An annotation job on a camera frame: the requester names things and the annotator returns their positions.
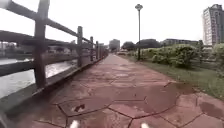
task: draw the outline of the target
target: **sky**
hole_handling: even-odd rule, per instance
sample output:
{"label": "sky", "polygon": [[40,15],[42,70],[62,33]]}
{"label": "sky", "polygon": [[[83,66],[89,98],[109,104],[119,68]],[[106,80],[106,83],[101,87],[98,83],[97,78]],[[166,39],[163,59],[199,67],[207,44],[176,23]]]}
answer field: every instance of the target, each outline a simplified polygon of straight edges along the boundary
{"label": "sky", "polygon": [[[37,11],[39,0],[13,0]],[[141,39],[166,38],[201,40],[203,10],[224,0],[51,0],[49,18],[77,31],[83,27],[85,38],[108,44],[112,39],[138,41],[138,12],[141,10]],[[0,9],[0,30],[34,34],[34,21]],[[46,29],[46,37],[62,41],[76,40],[54,28]]]}

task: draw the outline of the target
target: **apartment building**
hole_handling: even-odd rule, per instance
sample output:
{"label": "apartment building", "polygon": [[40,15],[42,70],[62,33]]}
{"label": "apartment building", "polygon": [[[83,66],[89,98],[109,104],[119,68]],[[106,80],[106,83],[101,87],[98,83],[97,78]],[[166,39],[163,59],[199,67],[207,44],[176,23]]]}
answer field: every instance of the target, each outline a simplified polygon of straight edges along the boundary
{"label": "apartment building", "polygon": [[214,4],[203,12],[204,44],[224,42],[224,11],[222,5]]}

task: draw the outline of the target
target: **street lamp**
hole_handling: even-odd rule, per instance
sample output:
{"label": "street lamp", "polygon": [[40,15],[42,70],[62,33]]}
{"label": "street lamp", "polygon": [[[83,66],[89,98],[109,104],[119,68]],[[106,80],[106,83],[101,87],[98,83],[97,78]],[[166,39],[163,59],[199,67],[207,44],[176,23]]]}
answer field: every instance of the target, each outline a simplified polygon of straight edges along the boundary
{"label": "street lamp", "polygon": [[140,54],[141,54],[141,52],[140,52],[140,11],[143,8],[143,6],[141,4],[137,4],[135,6],[135,8],[138,10],[138,20],[139,20],[138,60],[140,60],[140,58],[141,58],[140,57]]}

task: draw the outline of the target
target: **river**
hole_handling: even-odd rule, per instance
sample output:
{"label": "river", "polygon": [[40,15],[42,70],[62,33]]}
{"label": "river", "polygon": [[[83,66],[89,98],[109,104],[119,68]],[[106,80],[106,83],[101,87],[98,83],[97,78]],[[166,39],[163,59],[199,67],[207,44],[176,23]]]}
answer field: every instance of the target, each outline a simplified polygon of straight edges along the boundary
{"label": "river", "polygon": [[[16,60],[16,59],[0,59],[0,65],[16,63],[21,61],[29,61],[28,59]],[[46,66],[46,76],[51,77],[62,71],[76,66],[76,60],[70,62],[61,62],[50,64]],[[24,72],[14,73],[7,76],[0,77],[0,98],[14,93],[20,89],[23,89],[35,82],[34,70],[28,70]]]}

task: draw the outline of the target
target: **stone path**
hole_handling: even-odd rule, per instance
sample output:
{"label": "stone path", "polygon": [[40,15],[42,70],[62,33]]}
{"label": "stone path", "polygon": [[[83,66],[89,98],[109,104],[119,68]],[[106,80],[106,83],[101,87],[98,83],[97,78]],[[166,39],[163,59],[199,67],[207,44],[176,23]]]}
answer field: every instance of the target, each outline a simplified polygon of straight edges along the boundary
{"label": "stone path", "polygon": [[163,74],[109,55],[16,123],[21,128],[69,128],[73,120],[80,128],[140,128],[142,123],[152,128],[224,128],[222,101],[177,85]]}

